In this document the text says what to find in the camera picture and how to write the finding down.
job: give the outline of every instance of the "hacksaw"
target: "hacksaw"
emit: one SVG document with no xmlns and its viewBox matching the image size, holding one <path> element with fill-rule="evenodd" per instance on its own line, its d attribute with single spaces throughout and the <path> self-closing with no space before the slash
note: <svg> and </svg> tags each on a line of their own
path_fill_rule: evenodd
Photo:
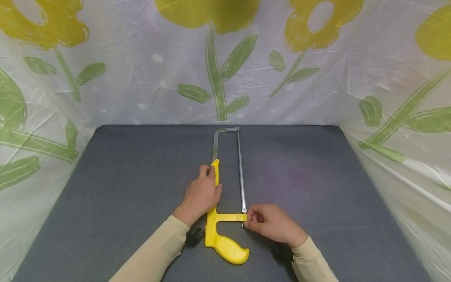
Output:
<svg viewBox="0 0 451 282">
<path fill-rule="evenodd" d="M 238 166 L 239 166 L 239 186 L 241 190 L 241 212 L 242 213 L 217 213 L 215 206 L 207 213 L 207 225 L 205 226 L 205 246 L 214 248 L 215 251 L 231 264 L 243 264 L 249 257 L 249 249 L 243 249 L 232 239 L 219 235 L 216 231 L 216 224 L 221 221 L 245 222 L 248 219 L 246 214 L 246 198 L 244 195 L 243 164 L 241 158 L 241 144 L 239 138 L 239 127 L 221 128 L 215 132 L 213 139 L 213 163 L 215 167 L 216 186 L 219 184 L 219 159 L 218 159 L 218 139 L 223 132 L 236 132 L 238 141 Z"/>
</svg>

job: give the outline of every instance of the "beige sleeve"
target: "beige sleeve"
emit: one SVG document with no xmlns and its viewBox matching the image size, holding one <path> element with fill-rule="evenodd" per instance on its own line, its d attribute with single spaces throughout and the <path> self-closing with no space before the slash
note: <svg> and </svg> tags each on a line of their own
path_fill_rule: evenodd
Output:
<svg viewBox="0 0 451 282">
<path fill-rule="evenodd" d="M 299 281 L 338 282 L 312 238 L 308 237 L 301 246 L 291 250 L 294 253 L 293 269 Z"/>
<path fill-rule="evenodd" d="M 110 282 L 160 282 L 180 254 L 189 227 L 172 215 L 116 272 Z"/>
</svg>

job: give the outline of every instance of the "fabric backdrop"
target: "fabric backdrop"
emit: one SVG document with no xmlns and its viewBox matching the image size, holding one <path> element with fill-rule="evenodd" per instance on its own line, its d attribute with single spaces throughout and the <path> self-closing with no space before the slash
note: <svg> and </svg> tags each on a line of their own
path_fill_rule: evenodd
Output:
<svg viewBox="0 0 451 282">
<path fill-rule="evenodd" d="M 96 127 L 338 125 L 451 281 L 447 0 L 0 0 L 0 281 Z"/>
</svg>

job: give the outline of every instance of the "yellow handle grip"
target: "yellow handle grip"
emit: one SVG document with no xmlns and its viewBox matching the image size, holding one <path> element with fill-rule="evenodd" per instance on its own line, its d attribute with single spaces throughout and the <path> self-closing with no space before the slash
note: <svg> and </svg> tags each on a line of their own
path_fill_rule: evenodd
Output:
<svg viewBox="0 0 451 282">
<path fill-rule="evenodd" d="M 212 166 L 215 167 L 216 185 L 219 184 L 219 160 L 216 159 Z M 216 231 L 216 223 L 220 221 L 247 221 L 247 214 L 218 214 L 216 206 L 207 213 L 207 225 L 205 226 L 205 246 L 214 248 L 215 251 L 231 264 L 243 264 L 248 260 L 249 249 L 241 248 L 235 241 L 219 235 Z"/>
</svg>

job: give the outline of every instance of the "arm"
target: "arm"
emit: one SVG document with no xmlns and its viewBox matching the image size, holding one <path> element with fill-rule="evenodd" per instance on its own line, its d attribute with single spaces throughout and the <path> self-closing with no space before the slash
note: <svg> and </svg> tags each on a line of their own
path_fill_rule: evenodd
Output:
<svg viewBox="0 0 451 282">
<path fill-rule="evenodd" d="M 128 259 L 110 282 L 159 282 L 169 264 L 180 255 L 186 232 L 221 198 L 215 187 L 215 171 L 202 165 L 199 177 L 186 189 L 183 202 L 153 235 Z"/>
<path fill-rule="evenodd" d="M 299 281 L 338 282 L 312 239 L 278 206 L 251 206 L 244 226 L 273 241 L 287 243 L 294 254 L 292 265 Z"/>
</svg>

